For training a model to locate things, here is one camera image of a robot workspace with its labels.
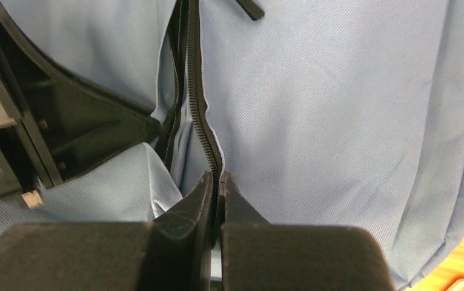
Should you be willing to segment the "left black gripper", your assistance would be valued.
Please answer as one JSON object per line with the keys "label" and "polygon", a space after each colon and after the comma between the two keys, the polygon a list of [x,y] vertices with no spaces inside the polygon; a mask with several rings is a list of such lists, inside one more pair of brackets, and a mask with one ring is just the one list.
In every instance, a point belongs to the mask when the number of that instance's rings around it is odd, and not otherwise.
{"label": "left black gripper", "polygon": [[0,1],[0,200],[43,205],[46,188],[80,177],[160,133],[151,109],[56,63]]}

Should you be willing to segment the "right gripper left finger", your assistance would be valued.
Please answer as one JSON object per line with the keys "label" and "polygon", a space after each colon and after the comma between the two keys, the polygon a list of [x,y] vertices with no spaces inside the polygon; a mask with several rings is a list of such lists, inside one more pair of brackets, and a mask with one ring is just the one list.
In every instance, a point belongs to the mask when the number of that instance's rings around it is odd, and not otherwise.
{"label": "right gripper left finger", "polygon": [[213,176],[150,222],[21,224],[0,236],[0,290],[208,290]]}

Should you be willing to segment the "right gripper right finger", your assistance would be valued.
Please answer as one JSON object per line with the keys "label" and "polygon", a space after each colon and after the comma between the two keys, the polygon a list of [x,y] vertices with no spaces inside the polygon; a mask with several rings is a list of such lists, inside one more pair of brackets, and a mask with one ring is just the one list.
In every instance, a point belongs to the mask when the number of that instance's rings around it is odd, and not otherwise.
{"label": "right gripper right finger", "polygon": [[224,290],[392,290],[388,266],[369,232],[357,227],[269,223],[220,179]]}

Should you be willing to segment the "blue grey backpack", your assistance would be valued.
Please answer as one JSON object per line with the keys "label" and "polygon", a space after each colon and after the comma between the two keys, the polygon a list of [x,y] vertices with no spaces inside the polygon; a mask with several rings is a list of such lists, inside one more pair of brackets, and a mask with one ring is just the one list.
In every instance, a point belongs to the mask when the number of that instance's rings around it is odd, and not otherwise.
{"label": "blue grey backpack", "polygon": [[271,224],[364,229],[392,290],[464,237],[464,1],[1,1],[49,58],[151,109],[159,135],[46,188],[21,224],[150,222],[213,176]]}

